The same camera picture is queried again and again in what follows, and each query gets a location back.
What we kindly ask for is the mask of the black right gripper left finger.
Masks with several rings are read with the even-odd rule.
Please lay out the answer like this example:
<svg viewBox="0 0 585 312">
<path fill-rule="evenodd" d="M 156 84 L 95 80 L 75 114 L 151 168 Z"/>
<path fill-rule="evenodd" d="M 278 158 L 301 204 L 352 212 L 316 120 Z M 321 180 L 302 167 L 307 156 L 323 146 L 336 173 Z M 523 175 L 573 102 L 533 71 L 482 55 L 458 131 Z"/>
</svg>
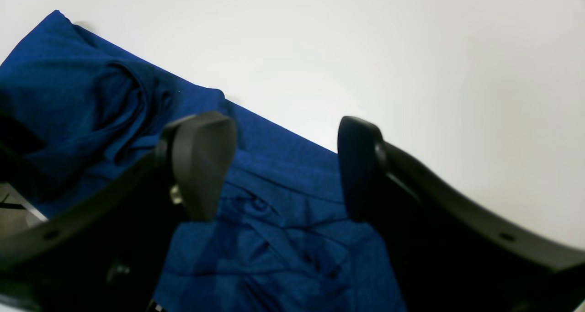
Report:
<svg viewBox="0 0 585 312">
<path fill-rule="evenodd" d="M 1 309 L 146 312 L 177 226 L 217 214 L 236 147 L 220 112 L 169 123 L 107 187 L 1 241 Z"/>
</svg>

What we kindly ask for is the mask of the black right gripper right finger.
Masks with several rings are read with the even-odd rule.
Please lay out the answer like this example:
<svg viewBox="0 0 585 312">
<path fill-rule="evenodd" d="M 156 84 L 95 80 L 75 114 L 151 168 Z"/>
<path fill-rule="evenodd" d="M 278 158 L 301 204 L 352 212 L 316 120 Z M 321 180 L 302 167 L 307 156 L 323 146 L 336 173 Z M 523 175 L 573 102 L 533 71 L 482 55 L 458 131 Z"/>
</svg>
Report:
<svg viewBox="0 0 585 312">
<path fill-rule="evenodd" d="M 574 312 L 584 251 L 544 238 L 467 198 L 345 116 L 338 160 L 348 215 L 384 239 L 410 312 Z"/>
</svg>

